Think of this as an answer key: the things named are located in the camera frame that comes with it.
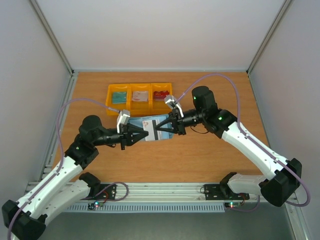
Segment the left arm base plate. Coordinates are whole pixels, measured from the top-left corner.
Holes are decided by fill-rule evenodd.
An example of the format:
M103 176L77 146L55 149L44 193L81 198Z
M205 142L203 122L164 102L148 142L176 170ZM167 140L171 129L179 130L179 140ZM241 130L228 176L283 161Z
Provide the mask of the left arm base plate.
M99 184L90 189L90 192L87 197L83 200L114 200L116 196L117 185L112 184Z

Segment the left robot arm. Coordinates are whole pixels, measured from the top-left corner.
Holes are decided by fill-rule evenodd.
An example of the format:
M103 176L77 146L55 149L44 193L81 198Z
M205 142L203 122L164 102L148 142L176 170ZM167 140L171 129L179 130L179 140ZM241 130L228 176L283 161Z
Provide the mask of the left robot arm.
M83 170L98 156L98 146L121 149L148 136L143 128L120 115L116 128L105 128L101 119L89 115L62 159L29 193L19 200L8 200L1 207L7 239L37 240L49 223L75 202L96 199L101 193L100 180Z

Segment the white card black stripe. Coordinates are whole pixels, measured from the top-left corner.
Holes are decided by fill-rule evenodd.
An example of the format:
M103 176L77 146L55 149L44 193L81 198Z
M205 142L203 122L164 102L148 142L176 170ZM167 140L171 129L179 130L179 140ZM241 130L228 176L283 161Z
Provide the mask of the white card black stripe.
M161 133L156 130L158 123L158 119L142 121L143 130L148 132L148 135L144 138L146 142L159 141L161 139Z

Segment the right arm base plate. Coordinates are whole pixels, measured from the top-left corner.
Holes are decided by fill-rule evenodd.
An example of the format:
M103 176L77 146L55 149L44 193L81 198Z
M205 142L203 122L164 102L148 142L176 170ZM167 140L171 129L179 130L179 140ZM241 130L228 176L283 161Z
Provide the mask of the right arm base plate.
M242 201L250 199L250 195L248 193L229 192L224 194L221 191L220 184L204 184L201 188L201 193L204 194L206 201Z

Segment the teal card holder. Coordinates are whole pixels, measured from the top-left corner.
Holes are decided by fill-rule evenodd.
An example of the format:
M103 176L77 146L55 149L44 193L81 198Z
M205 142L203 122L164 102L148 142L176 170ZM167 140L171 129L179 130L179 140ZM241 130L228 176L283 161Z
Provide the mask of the teal card holder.
M144 116L144 117L131 117L129 119L129 123L136 125L140 128L143 128L143 124L142 121L146 121L146 120L159 120L159 123L162 122L163 120L165 120L168 117L168 114L162 114L162 115L152 115L152 116ZM161 140L168 140L168 139L172 139L173 138L173 134L169 133L169 132L164 132L164 131L159 131L161 134Z

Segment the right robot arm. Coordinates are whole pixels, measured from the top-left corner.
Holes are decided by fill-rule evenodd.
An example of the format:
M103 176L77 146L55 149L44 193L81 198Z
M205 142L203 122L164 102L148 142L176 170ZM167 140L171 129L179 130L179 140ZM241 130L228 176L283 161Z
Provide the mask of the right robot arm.
M209 133L239 150L261 171L261 175L227 174L219 183L224 199L236 194L252 194L263 196L276 207L287 202L301 185L300 161L295 158L288 160L257 139L235 115L218 107L208 87L198 86L191 94L194 109L188 111L183 111L172 95L165 97L164 102L171 112L166 120L155 127L156 130L185 135L187 127L202 124Z

